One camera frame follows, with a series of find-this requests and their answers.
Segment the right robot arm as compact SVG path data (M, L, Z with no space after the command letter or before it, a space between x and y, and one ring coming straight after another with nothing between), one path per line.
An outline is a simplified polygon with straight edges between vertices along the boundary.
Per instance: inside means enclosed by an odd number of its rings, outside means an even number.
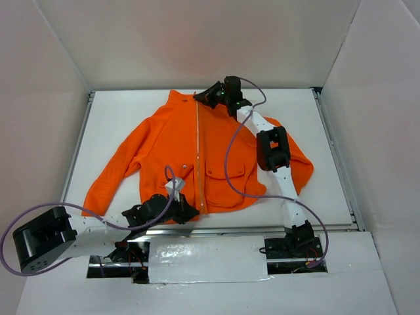
M256 107L267 101L267 97L261 88L263 100L252 103L243 96L242 82L256 87L256 84L248 79L238 76L226 76L224 81L216 82L210 88L195 94L194 99L211 109L218 105L226 108L228 115L240 125L232 136L224 156L224 174L228 174L228 156L231 147L242 129L247 129L255 136L255 154L257 166L265 171L275 187L276 195L242 195L255 199L276 198L286 202L283 209L283 228L285 230L285 248L293 257L300 257L308 246L314 241L314 230L307 216L302 210L298 200L298 194L293 183L291 174L291 151L284 127L278 127L267 121Z

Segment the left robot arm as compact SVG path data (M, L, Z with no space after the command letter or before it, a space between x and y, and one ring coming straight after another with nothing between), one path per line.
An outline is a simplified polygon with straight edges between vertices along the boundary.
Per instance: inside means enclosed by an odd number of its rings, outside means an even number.
M14 240L20 271L24 276L40 273L57 260L99 256L114 263L127 259L129 241L165 222L185 224L199 211L183 194L170 199L154 194L114 217L71 215L63 203L17 228Z

